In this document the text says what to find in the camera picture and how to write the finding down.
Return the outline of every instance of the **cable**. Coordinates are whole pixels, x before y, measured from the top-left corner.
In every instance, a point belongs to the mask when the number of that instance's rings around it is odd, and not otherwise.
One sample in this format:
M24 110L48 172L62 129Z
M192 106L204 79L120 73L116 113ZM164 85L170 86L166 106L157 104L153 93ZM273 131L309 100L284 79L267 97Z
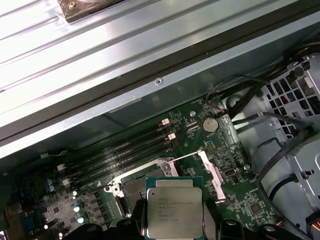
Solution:
M283 147L283 145L280 143L279 139L276 138L276 137L272 137L262 143L260 143L258 146L255 147L255 149L253 150L252 152L252 155L251 155L251 167L252 167L252 171L253 172L256 172L255 171L255 158L256 158L256 155L259 151L259 149L265 145L268 145L270 143L272 143L273 141L275 141L281 148Z
M248 116L248 117L246 117L246 118L233 121L232 123L233 123L233 125L244 124L244 123L250 122L250 121L252 121L252 120L255 120L255 119L259 118L259 117L260 117L259 114L256 113L256 114L253 114L253 115Z
M318 230L320 232L320 228L317 225L312 224L312 227L314 227L316 230Z
M270 195L269 195L269 199L271 201L274 200L275 195L277 194L277 192L286 184L291 183L291 182L298 182L298 178L295 174L292 174L290 176L288 176L287 178L281 180L280 182L277 183L277 185L275 185L275 187L272 189Z
M262 114L264 116L274 117L274 118L279 119L281 121L284 121L284 122L286 122L288 124L293 124L298 128L305 128L308 125L303 121L299 121L299 120L293 119L293 118L288 117L288 116L282 116L282 115L279 115L279 114L276 114L276 113L273 113L273 112L262 112ZM257 119L260 116L261 116L261 114L257 114L256 113L256 114L248 116L248 117L246 117L244 119L233 121L232 123L233 123L233 125L239 125L239 124L247 123L247 122L250 122L250 121L252 121L254 119Z
M285 61L289 61L294 55L295 53L299 53L301 50L304 50L306 48L311 48L311 47L317 47L320 46L320 41L306 41L300 45L297 45L291 49L288 49L284 55L283 55L283 59Z
M291 222L278 208L277 206L269 199L263 185L262 180L264 177L268 174L268 172L293 148L295 148L297 145L299 145L306 137L308 136L308 131L306 129L302 129L298 135L294 138L290 138L290 140L287 142L287 144L280 149L262 168L262 171L260 172L260 176L256 180L257 182L257 188L261 193L261 196L264 198L264 200L273 208L273 211L276 215L278 215L281 218L281 221L283 222L284 226L291 229L294 234L296 234L298 237L304 239L304 240L311 240L311 238L303 232L301 229L299 229L293 222Z
M205 96L205 103L211 107L213 107L214 109L217 109L219 111L224 111L222 108L218 107L218 106L215 106L214 104L210 103L209 102L209 97L214 94L221 86L223 86L226 82L228 82L229 80L231 79L235 79L235 78L244 78L244 79L247 79L247 80L252 80L252 81L256 81L256 82L259 82L259 83L263 83L263 84L269 84L268 81L266 80L263 80L263 79L259 79L257 77L254 77L254 76L248 76L248 75L245 75L245 74L235 74L235 75L232 75L228 78L226 78L225 80L219 82L216 86L214 86L210 92Z

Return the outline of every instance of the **motherboard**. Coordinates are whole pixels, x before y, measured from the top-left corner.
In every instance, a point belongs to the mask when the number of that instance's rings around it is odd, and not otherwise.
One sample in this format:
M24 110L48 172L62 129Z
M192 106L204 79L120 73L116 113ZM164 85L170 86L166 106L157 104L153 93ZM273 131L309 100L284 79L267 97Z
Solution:
M218 98L210 101L222 107ZM276 223L230 118L197 99L23 176L24 236L58 240L86 223L107 230L146 197L146 178L170 176L201 176L203 201L217 222L235 219L252 230Z

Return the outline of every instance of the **screw hole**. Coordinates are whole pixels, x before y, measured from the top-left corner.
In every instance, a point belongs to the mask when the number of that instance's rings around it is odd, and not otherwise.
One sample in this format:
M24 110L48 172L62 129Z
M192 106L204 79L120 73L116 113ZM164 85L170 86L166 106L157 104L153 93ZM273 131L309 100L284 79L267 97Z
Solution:
M155 80L155 84L156 84L156 85L161 85L163 82L164 82L164 81L163 81L162 78L157 78L157 79Z

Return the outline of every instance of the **metal bracket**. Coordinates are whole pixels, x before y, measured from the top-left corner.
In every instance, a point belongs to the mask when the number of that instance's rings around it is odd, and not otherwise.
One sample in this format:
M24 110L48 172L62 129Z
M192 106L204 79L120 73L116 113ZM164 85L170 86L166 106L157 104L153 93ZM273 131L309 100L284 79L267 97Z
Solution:
M214 166L213 163L211 163L206 155L206 152L201 150L198 151L197 154L201 158L204 167L208 173L210 173L213 177L212 179L212 185L216 191L216 195L218 197L218 201L216 201L216 204L224 203L226 201L226 196L224 194L224 191L221 188L223 179L221 177L221 174L219 170Z
M174 158L173 157L163 157L163 158L158 158L153 161L150 161L144 165L138 166L135 169L132 169L130 171L127 171L123 174L120 174L119 176L116 176L114 179L112 179L108 185L106 186L103 190L106 193L112 193L113 196L123 198L125 195L123 191L121 190L121 183L122 179L131 176L132 174L135 174L137 172L140 172L146 168L149 168L153 165L157 165L158 167L161 168L163 171L163 174L166 177L177 177L179 176L177 173L177 170L175 168L175 164L172 161Z

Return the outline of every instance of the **green circuit board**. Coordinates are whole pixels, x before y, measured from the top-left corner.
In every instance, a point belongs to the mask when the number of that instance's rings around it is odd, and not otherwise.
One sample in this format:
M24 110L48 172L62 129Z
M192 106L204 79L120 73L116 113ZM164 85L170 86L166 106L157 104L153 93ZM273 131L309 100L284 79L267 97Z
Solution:
M222 106L219 99L211 101ZM166 128L159 125L164 119L170 121ZM217 121L214 132L206 131L206 119ZM163 140L163 136L170 133L176 138ZM43 216L42 221L34 221L33 229L27 228L25 235L32 239L42 231L46 221L58 220L52 228L53 237L57 239L63 228L71 232L79 227L82 223L75 219L81 216L86 216L83 223L98 223L107 228L112 221L130 214L137 198L145 197L145 189L141 187L145 185L145 177L162 177L163 173L154 165L126 177L121 185L125 193L122 198L103 190L115 176L157 158L179 158L198 150L205 151L209 161L218 168L227 198L225 202L215 204L213 177L197 154L176 161L175 168L180 176L203 177L203 200L216 221L237 219L249 229L275 223L273 211L258 192L254 174L244 170L249 162L230 118L198 99L57 158L51 165L25 176L18 183L23 211ZM61 165L65 168L63 171L59 169ZM70 186L64 183L66 179L71 182ZM74 206L79 204L80 211L74 212ZM96 209L103 209L103 212L97 215Z

